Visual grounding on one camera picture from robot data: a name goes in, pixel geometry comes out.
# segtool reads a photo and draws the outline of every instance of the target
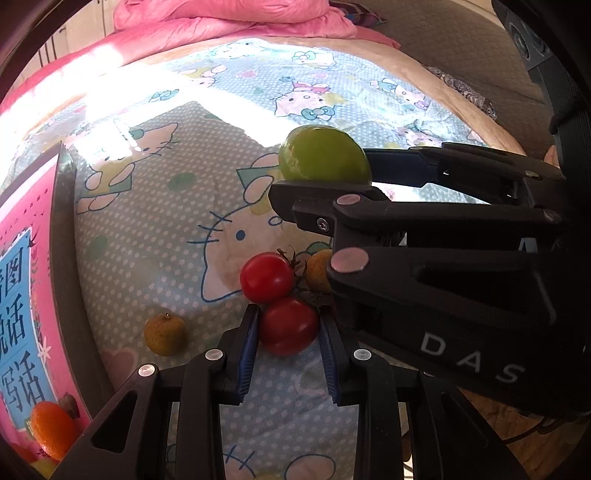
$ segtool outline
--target pink blanket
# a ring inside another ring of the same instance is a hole
[[[113,23],[117,30],[196,17],[300,23],[320,17],[328,10],[328,0],[122,0],[115,8]]]
[[[126,22],[122,22],[119,25],[122,31],[61,57],[37,71],[4,99],[0,105],[0,114],[18,101],[18,110],[23,115],[39,118],[77,93],[84,92],[86,85],[95,78],[118,67],[161,51],[211,38],[361,38],[400,47],[396,41],[376,31],[356,27],[337,8],[329,8],[324,15],[299,23],[258,23],[207,17],[165,21],[152,21],[148,17],[146,24],[137,25],[137,19],[133,17],[130,22],[135,26],[127,28]]]

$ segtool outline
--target cable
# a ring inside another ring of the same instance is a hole
[[[503,440],[505,445],[509,445],[510,443],[518,442],[519,440],[523,440],[524,438],[528,437],[532,433],[538,432],[540,435],[545,435],[547,433],[553,432],[555,429],[560,427],[564,420],[554,420],[552,423],[546,425],[546,422],[550,420],[549,417],[544,417],[541,419],[536,425],[534,425],[529,430],[520,433],[519,435],[515,435],[514,437],[507,438]]]

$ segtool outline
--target polka dot fabric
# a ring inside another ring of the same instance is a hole
[[[327,247],[327,238],[282,223],[270,207],[268,187],[281,179],[278,144],[291,128],[332,125],[362,147],[482,144],[411,85],[324,48],[240,40],[141,72],[124,67],[117,82],[97,88],[30,135],[12,168],[56,138],[76,160],[80,283],[111,378],[145,362],[184,364],[216,346],[245,310],[238,274],[248,258],[281,248],[305,260]],[[433,186],[385,190],[395,200],[476,201]],[[162,312],[190,331],[187,350],[169,358],[142,336]],[[261,349],[244,403],[220,412],[227,476],[351,478],[357,414],[333,405],[317,342],[289,358]],[[175,409],[172,474],[176,418]]]

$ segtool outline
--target screw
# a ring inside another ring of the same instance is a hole
[[[536,179],[536,180],[539,180],[540,179],[540,176],[536,172],[531,171],[531,170],[526,170],[525,171],[525,176],[526,177],[529,177],[531,179]]]
[[[353,205],[361,200],[361,197],[356,193],[349,193],[347,195],[341,195],[336,199],[336,203],[339,205]]]
[[[360,272],[368,263],[367,252],[357,247],[338,250],[330,259],[330,266],[338,273]]]
[[[223,357],[223,352],[219,348],[212,348],[205,352],[205,358],[211,361],[220,360],[221,357]]]
[[[371,358],[371,352],[365,348],[360,348],[353,352],[353,356],[357,360],[369,360]]]
[[[550,223],[560,223],[562,221],[562,215],[554,210],[544,209],[544,217]]]
[[[154,365],[145,364],[138,368],[138,373],[140,377],[149,377],[156,371],[156,367]]]
[[[323,218],[318,218],[318,220],[316,220],[316,225],[318,225],[318,228],[323,232],[328,232],[330,229],[329,223]]]

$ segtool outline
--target green lime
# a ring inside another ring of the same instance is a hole
[[[363,149],[350,136],[325,125],[303,125],[290,132],[279,149],[286,180],[371,184]]]

